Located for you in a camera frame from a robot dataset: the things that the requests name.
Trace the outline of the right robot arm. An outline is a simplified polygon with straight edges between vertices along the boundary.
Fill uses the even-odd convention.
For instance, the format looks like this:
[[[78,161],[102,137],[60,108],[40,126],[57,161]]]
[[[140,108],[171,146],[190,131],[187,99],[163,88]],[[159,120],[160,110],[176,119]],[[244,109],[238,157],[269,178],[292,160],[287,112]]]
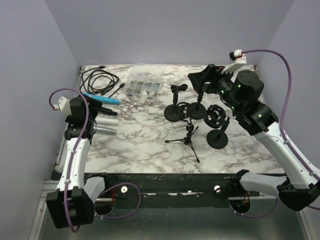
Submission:
[[[233,176],[230,191],[236,196],[251,191],[264,193],[280,198],[291,210],[304,209],[320,195],[320,170],[280,129],[272,109],[259,101],[264,88],[259,76],[251,70],[241,70],[235,80],[232,76],[214,64],[188,74],[195,91],[219,95],[239,125],[268,149],[286,175],[276,177],[243,169]]]

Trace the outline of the silver grey microphone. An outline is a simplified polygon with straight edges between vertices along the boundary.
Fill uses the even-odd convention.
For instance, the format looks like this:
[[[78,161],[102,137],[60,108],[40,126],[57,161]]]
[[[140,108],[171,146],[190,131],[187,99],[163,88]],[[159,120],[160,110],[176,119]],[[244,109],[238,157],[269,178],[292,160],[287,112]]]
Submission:
[[[96,127],[96,133],[97,134],[105,134],[105,135],[110,135],[114,136],[117,134],[117,130],[109,127],[102,127],[102,126],[97,126]]]

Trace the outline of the black tripod shock-mount stand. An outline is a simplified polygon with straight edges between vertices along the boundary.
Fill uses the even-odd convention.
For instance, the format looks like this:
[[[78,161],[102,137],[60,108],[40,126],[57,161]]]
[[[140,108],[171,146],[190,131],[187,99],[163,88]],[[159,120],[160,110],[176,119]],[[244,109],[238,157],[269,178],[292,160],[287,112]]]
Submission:
[[[196,154],[196,151],[192,144],[192,136],[196,132],[196,130],[199,128],[198,126],[195,127],[192,123],[192,120],[195,116],[195,110],[192,107],[192,105],[188,102],[179,102],[174,108],[173,108],[173,115],[182,122],[186,123],[186,136],[184,138],[180,139],[174,139],[174,140],[165,140],[165,143],[171,143],[171,142],[177,142],[180,141],[184,145],[189,146],[191,150],[193,151],[196,161],[200,163],[200,160]]]

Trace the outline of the black round-base mic stand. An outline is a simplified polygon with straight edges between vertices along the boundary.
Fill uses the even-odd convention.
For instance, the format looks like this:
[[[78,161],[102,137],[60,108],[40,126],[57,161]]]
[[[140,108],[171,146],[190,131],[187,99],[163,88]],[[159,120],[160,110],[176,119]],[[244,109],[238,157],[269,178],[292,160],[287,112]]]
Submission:
[[[174,110],[178,105],[178,98],[179,98],[179,92],[184,92],[188,89],[188,85],[187,84],[182,84],[182,85],[174,85],[172,84],[170,86],[171,92],[173,93],[173,100],[172,100],[172,104],[168,105],[165,109],[164,109],[164,117],[166,120],[168,120],[169,122],[178,122],[179,119],[175,116],[174,114]]]

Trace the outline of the blue microphone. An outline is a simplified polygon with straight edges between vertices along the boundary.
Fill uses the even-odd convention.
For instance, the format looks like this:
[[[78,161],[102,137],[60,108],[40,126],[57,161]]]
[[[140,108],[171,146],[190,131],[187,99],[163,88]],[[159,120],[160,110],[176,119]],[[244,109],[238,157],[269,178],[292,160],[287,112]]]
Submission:
[[[121,101],[112,97],[105,97],[105,96],[100,96],[100,95],[93,95],[90,93],[82,93],[83,95],[90,97],[94,100],[100,101],[103,104],[109,104],[109,105],[120,105]]]

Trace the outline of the silver mic clip stand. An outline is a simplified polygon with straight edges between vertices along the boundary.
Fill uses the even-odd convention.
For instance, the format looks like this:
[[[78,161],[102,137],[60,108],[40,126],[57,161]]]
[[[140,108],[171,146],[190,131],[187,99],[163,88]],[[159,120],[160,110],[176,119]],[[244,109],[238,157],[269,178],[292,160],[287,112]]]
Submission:
[[[205,106],[201,103],[203,100],[204,92],[205,92],[205,84],[203,83],[197,90],[197,93],[198,93],[197,102],[193,102],[191,104],[191,107],[194,110],[194,115],[193,115],[194,120],[201,120],[204,118],[206,114],[207,110]]]

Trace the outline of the shock mount round-base stand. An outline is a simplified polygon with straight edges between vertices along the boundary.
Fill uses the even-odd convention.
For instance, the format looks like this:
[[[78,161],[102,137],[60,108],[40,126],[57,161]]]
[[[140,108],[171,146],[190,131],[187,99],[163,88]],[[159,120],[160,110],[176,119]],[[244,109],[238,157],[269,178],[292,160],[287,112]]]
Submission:
[[[220,150],[227,146],[228,136],[225,133],[230,123],[230,118],[227,117],[225,110],[217,105],[210,105],[204,115],[204,122],[213,130],[206,135],[206,141],[210,147]]]

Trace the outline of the white microphone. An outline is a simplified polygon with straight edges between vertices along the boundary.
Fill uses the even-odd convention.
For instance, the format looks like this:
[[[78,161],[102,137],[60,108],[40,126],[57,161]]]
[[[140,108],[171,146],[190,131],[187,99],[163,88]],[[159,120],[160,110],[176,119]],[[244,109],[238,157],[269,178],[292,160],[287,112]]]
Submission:
[[[95,119],[98,125],[118,126],[119,121],[115,118],[97,117]]]

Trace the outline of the black microphone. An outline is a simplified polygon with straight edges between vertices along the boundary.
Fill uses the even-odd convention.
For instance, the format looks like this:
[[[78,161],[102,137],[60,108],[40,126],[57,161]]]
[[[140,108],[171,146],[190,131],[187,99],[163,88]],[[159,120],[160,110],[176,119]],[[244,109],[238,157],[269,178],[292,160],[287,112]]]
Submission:
[[[116,111],[113,111],[112,109],[105,108],[105,107],[101,107],[99,109],[99,112],[101,114],[105,114],[105,115],[108,115],[108,116],[117,116],[118,115],[118,113]]]

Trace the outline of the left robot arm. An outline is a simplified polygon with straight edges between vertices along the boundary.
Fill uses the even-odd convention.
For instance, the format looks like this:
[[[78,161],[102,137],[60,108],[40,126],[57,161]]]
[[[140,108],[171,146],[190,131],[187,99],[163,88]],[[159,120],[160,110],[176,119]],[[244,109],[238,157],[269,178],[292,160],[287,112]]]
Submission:
[[[103,177],[84,179],[95,134],[94,123],[101,106],[100,101],[86,96],[72,99],[62,96],[54,105],[55,110],[66,114],[68,123],[64,132],[64,168],[55,191],[46,195],[47,208],[57,229],[70,227],[75,232],[79,226],[92,224],[97,198],[110,194],[111,185]]]

